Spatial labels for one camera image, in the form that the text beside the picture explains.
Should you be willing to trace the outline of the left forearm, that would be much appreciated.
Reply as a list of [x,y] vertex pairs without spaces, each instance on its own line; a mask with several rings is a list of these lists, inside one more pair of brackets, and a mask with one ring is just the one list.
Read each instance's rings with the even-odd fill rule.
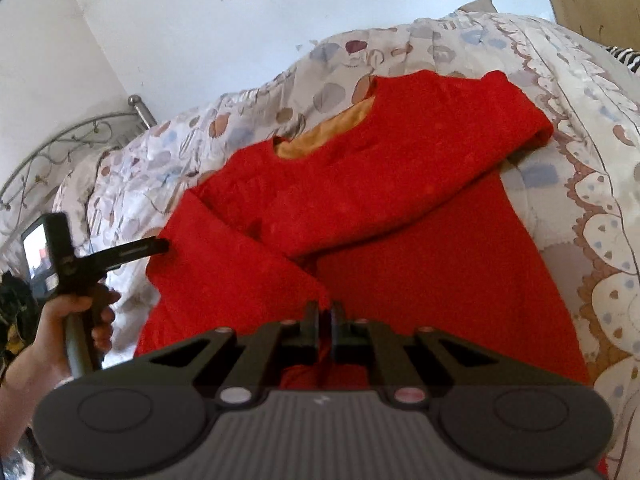
[[1,457],[16,447],[40,401],[70,377],[66,355],[45,356],[35,347],[23,351],[1,379]]

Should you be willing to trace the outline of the left hand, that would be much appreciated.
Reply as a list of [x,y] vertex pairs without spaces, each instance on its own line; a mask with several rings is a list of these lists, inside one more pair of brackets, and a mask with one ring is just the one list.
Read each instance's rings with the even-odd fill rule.
[[67,347],[106,353],[112,348],[115,313],[112,304],[120,293],[102,284],[94,286],[87,296],[58,295],[42,308],[32,352],[44,366],[66,378],[70,371]]

